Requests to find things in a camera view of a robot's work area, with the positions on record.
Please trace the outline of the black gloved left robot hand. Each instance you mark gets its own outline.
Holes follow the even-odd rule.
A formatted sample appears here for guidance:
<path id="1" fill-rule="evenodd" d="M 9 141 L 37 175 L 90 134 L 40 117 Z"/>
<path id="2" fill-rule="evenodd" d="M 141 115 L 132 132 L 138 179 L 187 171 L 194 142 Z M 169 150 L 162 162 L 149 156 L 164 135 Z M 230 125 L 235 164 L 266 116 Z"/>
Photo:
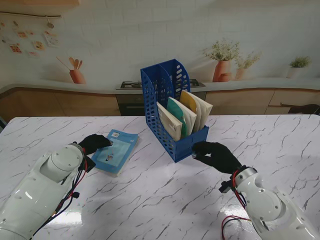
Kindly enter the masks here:
<path id="1" fill-rule="evenodd" d="M 85 137 L 78 145 L 82 147 L 85 155 L 90 155 L 98 149 L 112 146 L 113 142 L 103 135 L 92 134 Z"/>

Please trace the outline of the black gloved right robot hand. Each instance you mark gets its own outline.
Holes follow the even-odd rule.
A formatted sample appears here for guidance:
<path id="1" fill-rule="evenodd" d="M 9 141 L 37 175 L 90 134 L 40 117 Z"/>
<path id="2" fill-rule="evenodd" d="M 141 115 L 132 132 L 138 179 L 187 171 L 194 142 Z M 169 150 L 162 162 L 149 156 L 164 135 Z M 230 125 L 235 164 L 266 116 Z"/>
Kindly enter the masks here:
<path id="1" fill-rule="evenodd" d="M 224 174 L 232 174 L 242 167 L 232 152 L 218 142 L 195 143 L 192 147 L 192 157 Z"/>

